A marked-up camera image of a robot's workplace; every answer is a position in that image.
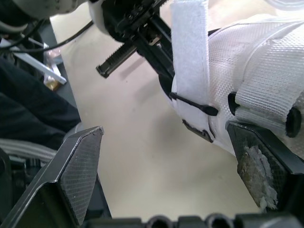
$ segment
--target dark jeans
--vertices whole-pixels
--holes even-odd
[[[0,138],[57,150],[80,122],[76,108],[27,72],[0,58]]]

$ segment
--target carbon fiber finger pad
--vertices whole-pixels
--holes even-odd
[[[276,210],[278,202],[282,198],[284,187],[287,181],[288,172],[278,159],[271,153],[266,145],[261,141],[254,131],[245,127],[228,126],[233,148],[237,157],[237,172],[246,185],[250,195],[259,207],[263,207],[262,198],[272,197],[273,192],[265,190],[265,184],[275,190],[275,197],[272,207],[266,207],[267,211]],[[266,175],[260,175],[263,169]]]
[[[78,225],[84,221],[95,185],[103,129],[83,137],[60,178],[60,187]]]

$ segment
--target white velcro strap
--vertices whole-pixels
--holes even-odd
[[[175,0],[171,12],[176,93],[199,105],[209,105],[208,0]],[[177,113],[214,138],[204,112],[177,100]]]

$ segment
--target beige table surface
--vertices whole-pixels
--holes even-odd
[[[170,24],[170,1],[161,10]],[[257,13],[275,11],[263,0],[211,0],[210,29]],[[58,42],[89,21],[86,4],[51,19]],[[105,130],[98,172],[113,217],[258,211],[237,174],[236,158],[183,126],[142,57],[133,55],[107,80],[96,72],[119,46],[92,27],[62,48],[85,127]]]

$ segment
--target black cable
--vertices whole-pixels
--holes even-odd
[[[30,36],[32,36],[35,32],[37,32],[37,30],[41,27],[41,25],[45,22],[45,20],[41,20],[37,23],[37,25],[28,33],[26,34],[23,38],[17,40],[15,43],[12,43],[10,45],[4,46],[4,47],[0,47],[0,50],[7,50],[10,49],[12,47],[15,47],[19,44],[21,44],[22,42],[28,40],[28,38]]]
[[[73,39],[79,37],[82,33],[84,33],[88,28],[90,28],[93,25],[93,21],[90,21],[86,26],[84,26],[81,30],[79,30],[75,35],[71,36],[70,38],[66,39],[63,42],[60,42],[59,44],[56,44],[52,47],[48,48],[37,48],[37,49],[21,49],[21,50],[8,50],[9,52],[13,53],[37,53],[37,52],[45,52],[49,50],[53,50],[55,48],[61,47],[69,42],[71,42]]]

